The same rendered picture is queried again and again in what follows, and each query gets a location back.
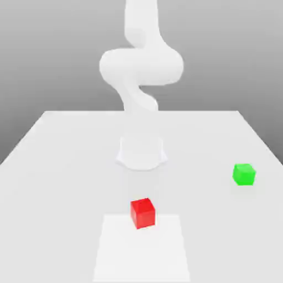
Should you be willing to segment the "small green cube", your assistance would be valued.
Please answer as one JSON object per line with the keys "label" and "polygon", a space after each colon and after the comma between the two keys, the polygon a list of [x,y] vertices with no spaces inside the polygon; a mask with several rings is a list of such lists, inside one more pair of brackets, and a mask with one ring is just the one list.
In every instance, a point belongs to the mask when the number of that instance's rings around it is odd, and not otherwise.
{"label": "small green cube", "polygon": [[253,185],[256,170],[250,164],[235,164],[233,169],[233,180],[239,186]]}

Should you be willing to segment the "small red cube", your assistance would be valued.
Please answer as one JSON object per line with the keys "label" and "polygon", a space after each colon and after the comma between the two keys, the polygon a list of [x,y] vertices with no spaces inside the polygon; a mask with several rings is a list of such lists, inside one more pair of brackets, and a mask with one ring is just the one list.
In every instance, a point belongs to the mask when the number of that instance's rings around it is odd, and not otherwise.
{"label": "small red cube", "polygon": [[136,229],[155,225],[155,208],[149,198],[130,202],[130,216]]}

